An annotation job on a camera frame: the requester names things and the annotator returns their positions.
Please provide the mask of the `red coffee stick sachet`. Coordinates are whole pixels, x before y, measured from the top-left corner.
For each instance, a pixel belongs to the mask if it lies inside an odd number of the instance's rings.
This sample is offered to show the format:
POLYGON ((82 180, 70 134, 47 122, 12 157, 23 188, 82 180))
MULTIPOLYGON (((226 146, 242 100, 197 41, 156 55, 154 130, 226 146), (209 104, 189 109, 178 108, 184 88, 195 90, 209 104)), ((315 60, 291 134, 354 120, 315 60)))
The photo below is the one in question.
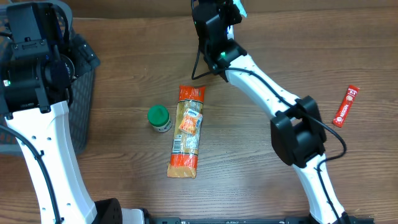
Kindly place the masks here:
POLYGON ((350 111, 350 108, 352 107, 352 104, 354 102, 354 99, 358 95, 360 88, 350 85, 345 93, 345 97, 343 98, 343 101, 338 109, 338 111, 335 114, 335 117, 333 118, 332 123, 339 127, 342 128, 343 124, 345 122, 345 119, 350 111))

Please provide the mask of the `orange Kleenex tissue pack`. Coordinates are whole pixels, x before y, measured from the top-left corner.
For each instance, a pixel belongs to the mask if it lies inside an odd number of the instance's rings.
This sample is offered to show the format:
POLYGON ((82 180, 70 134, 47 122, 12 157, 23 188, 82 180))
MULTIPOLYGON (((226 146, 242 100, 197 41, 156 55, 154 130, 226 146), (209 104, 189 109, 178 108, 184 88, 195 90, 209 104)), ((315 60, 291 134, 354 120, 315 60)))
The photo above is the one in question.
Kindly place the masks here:
POLYGON ((192 109, 186 109, 178 129, 183 133, 194 136, 201 125, 202 119, 203 115, 201 113, 192 109))

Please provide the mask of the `green lid jar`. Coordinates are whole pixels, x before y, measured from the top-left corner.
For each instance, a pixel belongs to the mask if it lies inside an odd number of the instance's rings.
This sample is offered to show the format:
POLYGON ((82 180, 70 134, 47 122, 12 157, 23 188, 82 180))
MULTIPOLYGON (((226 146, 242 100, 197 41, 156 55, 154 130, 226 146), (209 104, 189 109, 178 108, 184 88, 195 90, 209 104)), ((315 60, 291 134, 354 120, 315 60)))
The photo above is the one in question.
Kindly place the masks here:
POLYGON ((164 133, 172 127, 169 111, 163 105, 151 107, 147 113, 147 119, 153 129, 159 133, 164 133))

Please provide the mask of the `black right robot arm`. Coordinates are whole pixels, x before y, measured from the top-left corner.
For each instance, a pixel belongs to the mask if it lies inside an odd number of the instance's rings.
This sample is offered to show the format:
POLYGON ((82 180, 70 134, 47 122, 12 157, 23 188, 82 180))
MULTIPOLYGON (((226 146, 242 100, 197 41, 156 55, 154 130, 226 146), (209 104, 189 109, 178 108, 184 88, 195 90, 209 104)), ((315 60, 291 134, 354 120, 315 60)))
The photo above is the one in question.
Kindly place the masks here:
POLYGON ((346 150, 343 138, 322 122, 317 102, 300 98, 279 86, 239 45, 231 29, 242 21, 236 1, 191 1, 198 35, 198 54, 209 73, 239 88, 264 110, 270 120, 272 148, 293 167, 306 193, 311 223, 349 223, 333 189, 326 163, 337 157, 325 154, 330 132, 346 150))

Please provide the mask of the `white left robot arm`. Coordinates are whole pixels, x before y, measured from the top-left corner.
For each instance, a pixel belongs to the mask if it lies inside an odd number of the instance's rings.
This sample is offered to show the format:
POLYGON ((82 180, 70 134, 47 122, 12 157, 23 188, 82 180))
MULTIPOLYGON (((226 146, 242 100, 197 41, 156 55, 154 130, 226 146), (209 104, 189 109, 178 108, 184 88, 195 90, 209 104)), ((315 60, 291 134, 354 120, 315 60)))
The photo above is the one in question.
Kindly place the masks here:
POLYGON ((61 1, 1 6, 11 58, 1 63, 5 133, 17 138, 40 206, 42 223, 149 223, 144 209, 115 198, 91 199, 69 127, 72 83, 100 60, 74 34, 72 10, 61 1))

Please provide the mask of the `teal snack packet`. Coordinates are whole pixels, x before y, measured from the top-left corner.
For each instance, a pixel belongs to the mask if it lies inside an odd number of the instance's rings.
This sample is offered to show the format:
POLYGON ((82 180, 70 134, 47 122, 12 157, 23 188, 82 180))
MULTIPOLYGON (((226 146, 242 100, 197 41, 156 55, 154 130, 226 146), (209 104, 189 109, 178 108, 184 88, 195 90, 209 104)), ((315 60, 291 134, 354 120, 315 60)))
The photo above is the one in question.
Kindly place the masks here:
POLYGON ((233 3, 237 6, 240 15, 242 15, 244 17, 248 16, 246 11, 245 11, 245 9, 244 9, 244 6, 243 6, 241 0, 233 0, 233 3))

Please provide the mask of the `spaghetti pack orange ends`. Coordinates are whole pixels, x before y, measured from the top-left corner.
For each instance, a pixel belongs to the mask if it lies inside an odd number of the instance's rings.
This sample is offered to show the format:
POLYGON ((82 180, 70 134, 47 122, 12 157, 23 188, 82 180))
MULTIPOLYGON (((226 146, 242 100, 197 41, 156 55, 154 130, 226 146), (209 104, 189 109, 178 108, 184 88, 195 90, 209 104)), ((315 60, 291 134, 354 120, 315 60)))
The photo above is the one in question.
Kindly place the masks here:
POLYGON ((194 136, 183 133, 178 127, 186 109, 192 109, 203 115, 205 89, 204 86, 180 86, 172 152, 167 168, 168 177, 194 179, 197 176, 201 125, 194 136))

